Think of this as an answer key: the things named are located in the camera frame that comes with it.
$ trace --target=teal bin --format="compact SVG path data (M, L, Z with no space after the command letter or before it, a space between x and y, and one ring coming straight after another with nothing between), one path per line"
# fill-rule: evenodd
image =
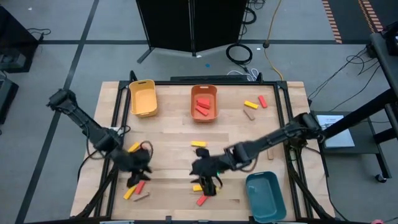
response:
M255 221L269 223L286 217L286 207L278 178L273 172L248 175L246 193Z

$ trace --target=wooden table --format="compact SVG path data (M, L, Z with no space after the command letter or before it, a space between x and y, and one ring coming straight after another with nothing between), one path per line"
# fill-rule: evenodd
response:
M303 83L288 82L288 86L294 116L309 112ZM210 124L193 122L190 115L191 87L157 86L157 115L137 118L129 114L127 125L132 130L126 134L124 147L128 149L135 142L144 140L149 140L154 145L154 155L150 162L153 170L150 175L152 180L146 183L143 190L149 191L150 196L138 202L123 199L129 174L119 173L112 219L165 220L165 216L171 215L173 220L248 220L251 215L245 191L245 179L248 174L244 172L228 171L221 174L224 187L218 195L209 198L201 207L196 205L201 193L193 192L193 184L190 183L195 178L189 176L191 163L197 159L193 151L195 148L190 146L190 141L206 141L210 154L221 154L226 146L238 141L257 139L279 129L273 87L217 86L219 115L217 120ZM95 113L95 120L102 126L111 124L117 88L118 82L104 82L102 85ZM266 98L268 108L253 110L256 119L250 121L243 112L243 102L258 102L259 95ZM283 95L281 101L287 121ZM318 149L315 140L309 141L309 146ZM261 153L253 172L272 171L278 176L287 209L285 220L293 221L295 216L284 150L281 144L272 150L274 159L269 160L266 152ZM304 149L302 160L309 190L320 205L334 216L320 155ZM103 161L89 160L83 167L71 215L79 213L98 189L102 166ZM299 188L297 189L302 216L306 217L303 197ZM101 214L105 213L107 201L106 192Z

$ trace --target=gray carpet floor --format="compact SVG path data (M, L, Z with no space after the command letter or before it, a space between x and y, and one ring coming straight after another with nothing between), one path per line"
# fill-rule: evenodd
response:
M0 0L26 28L49 28L45 40L80 40L94 0ZM243 39L266 38L276 0L267 0L256 11L258 20L248 26ZM321 1L284 0L275 19L273 40L333 40ZM144 40L145 34L135 1L99 0L87 35L88 40ZM261 44L248 44L253 51L249 68L263 73L265 80L278 80L258 50ZM6 123L0 128L0 222L14 223L27 186L53 118L45 106L49 96L65 83L77 45L40 45L28 73L10 74L20 88ZM349 55L363 45L275 44L268 50L274 65L288 81L303 81L310 94L335 73ZM136 60L146 45L85 45L70 86L78 102L90 115L95 112L103 81L127 80L134 70L138 79L169 80L174 76L222 75L239 70L225 56L226 47L200 52L200 58L171 50L155 49L142 64ZM235 57L246 56L243 50L232 51ZM350 64L314 99L312 110L325 111L358 92L374 69L360 76L360 65ZM352 111L388 89L381 69L369 86L337 111ZM384 112L372 117L386 121ZM382 131L389 124L374 124ZM29 207L25 222L68 218L76 190L76 174L82 162L85 139L68 118L61 116L47 160ZM387 183L374 181L380 173L375 156L327 156L331 200L348 219L370 222L398 216L397 141L382 144L393 178Z

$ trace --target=yellow block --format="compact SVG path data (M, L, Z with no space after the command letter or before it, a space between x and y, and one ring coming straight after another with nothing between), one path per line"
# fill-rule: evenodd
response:
M194 186L192 187L192 189L193 189L193 191L201 191L200 185L194 185Z
M206 142L192 141L191 146L206 147Z
M249 107L253 108L253 109L257 109L259 107L259 105L255 104L255 103L252 103L250 101L247 101L247 100L244 102L244 104L246 106L249 106Z
M134 143L130 148L129 152L135 152L139 147L139 142Z
M136 190L137 186L133 186L130 187L130 189L124 194L123 198L126 200L129 200L129 198L131 197L132 193L134 193L134 191Z

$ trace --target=red block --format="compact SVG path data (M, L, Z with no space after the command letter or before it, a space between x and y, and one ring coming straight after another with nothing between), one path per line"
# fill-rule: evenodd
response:
M208 98L199 98L197 99L197 103L203 108L210 109L210 99Z
M260 100L260 103L261 103L261 106L263 107L263 108L267 108L267 102L266 102L266 100L264 99L264 97L262 97L262 96L259 96L259 100Z
M144 188L144 185L145 185L145 181L140 180L139 183L137 184L137 188L134 193L141 194L141 190Z
M204 109L200 106L196 106L195 109L205 116L207 116L209 114L209 112L206 109Z
M197 201L197 205L201 206L203 203L205 203L205 200L207 199L207 196L202 195L199 200Z

